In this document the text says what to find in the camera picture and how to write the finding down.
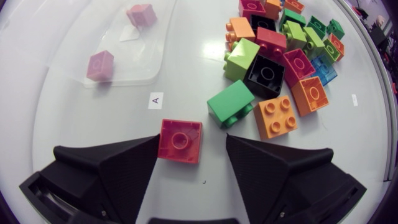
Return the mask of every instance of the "transparent plastic sheet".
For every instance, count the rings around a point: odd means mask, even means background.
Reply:
[[[163,59],[164,41],[176,0],[92,0],[81,12],[58,48],[49,73],[65,75],[85,87],[97,82],[86,78],[90,57],[107,50],[114,56],[111,85],[153,83]],[[139,27],[139,37],[121,41],[126,28],[134,28],[126,11],[136,4],[151,4],[157,20]]]

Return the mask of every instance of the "red lego brick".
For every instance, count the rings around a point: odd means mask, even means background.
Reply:
[[[197,164],[201,143],[201,122],[163,119],[157,157]]]
[[[250,21],[250,15],[265,16],[266,10],[257,0],[239,0],[239,15]]]
[[[329,40],[330,40],[331,44],[333,44],[333,46],[336,47],[337,51],[340,52],[340,56],[336,60],[336,61],[340,61],[340,59],[342,57],[344,57],[344,44],[341,43],[341,41],[332,33],[329,35]]]
[[[296,0],[285,0],[284,8],[301,14],[304,10],[304,5]]]
[[[289,88],[292,88],[299,80],[315,73],[314,67],[302,49],[284,53],[283,65],[285,65],[285,81]]]
[[[266,58],[281,63],[286,51],[286,36],[262,27],[257,28],[256,44],[260,45],[259,53]]]

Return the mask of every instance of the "magenta lego brick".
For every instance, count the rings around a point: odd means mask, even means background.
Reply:
[[[113,76],[113,55],[107,50],[90,57],[87,78],[93,81],[108,81]]]
[[[239,0],[239,15],[250,21],[251,15],[265,16],[266,10],[258,0]]]
[[[157,20],[151,4],[136,4],[126,14],[134,26],[151,26]]]
[[[315,73],[314,67],[302,49],[284,53],[283,64],[285,65],[284,78],[289,88],[292,88],[299,80]]]

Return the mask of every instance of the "blue transparent lego brick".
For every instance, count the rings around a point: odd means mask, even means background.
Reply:
[[[322,85],[325,86],[332,79],[337,77],[337,73],[331,63],[327,60],[325,55],[321,55],[311,61],[312,66],[315,68],[316,72],[311,75],[311,77],[318,76],[322,82]]]

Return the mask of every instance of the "white table surface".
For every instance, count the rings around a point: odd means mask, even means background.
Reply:
[[[331,18],[339,20],[346,33],[342,39],[345,57],[334,66],[338,77],[325,88],[330,105],[302,118],[294,108],[298,129],[268,142],[303,149],[332,148],[333,162],[368,189],[343,223],[365,223],[386,190],[382,180],[388,139],[381,85],[365,45],[339,7],[333,1],[323,1],[322,5],[310,0],[301,2],[305,4],[302,14],[307,20],[311,15],[326,24]],[[7,71],[5,81],[0,83],[0,99],[2,107],[6,104],[5,108],[9,109],[0,111],[6,124],[0,127],[1,144],[5,146],[0,149],[5,155],[0,158],[0,188],[17,217],[23,223],[27,220],[40,223],[38,218],[32,221],[34,212],[17,188],[31,172],[31,166],[23,162],[33,163],[33,171],[41,170],[54,160],[52,149],[56,145],[84,147],[151,136],[160,132],[161,120],[169,118],[203,123],[201,160],[193,166],[158,159],[137,223],[146,223],[150,217],[183,220],[236,217],[241,223],[248,223],[225,150],[225,137],[228,132],[259,140],[254,115],[248,114],[225,131],[216,127],[206,106],[209,98],[231,84],[223,76],[224,34],[225,23],[236,16],[237,1],[179,0],[155,83],[84,88],[81,83],[50,72],[45,77],[36,114],[36,102],[32,99],[38,92],[37,88],[36,93],[32,92],[31,85],[40,89],[43,76],[34,77],[32,73],[45,74],[45,67],[39,65],[50,66],[51,54],[39,55],[46,60],[39,60],[37,68],[35,64],[21,67],[18,64],[22,56],[29,57],[29,53],[40,49],[16,47],[16,56],[11,59],[10,54],[0,50],[0,70]],[[5,46],[6,38],[11,39],[10,28],[12,23],[8,30],[3,30],[3,36],[0,31],[0,47]],[[20,73],[30,76],[18,77]],[[151,92],[164,92],[161,110],[147,109]],[[352,94],[357,96],[358,106],[354,106]],[[282,95],[292,99],[287,85],[283,86]],[[253,105],[258,101],[261,99],[256,98]]]

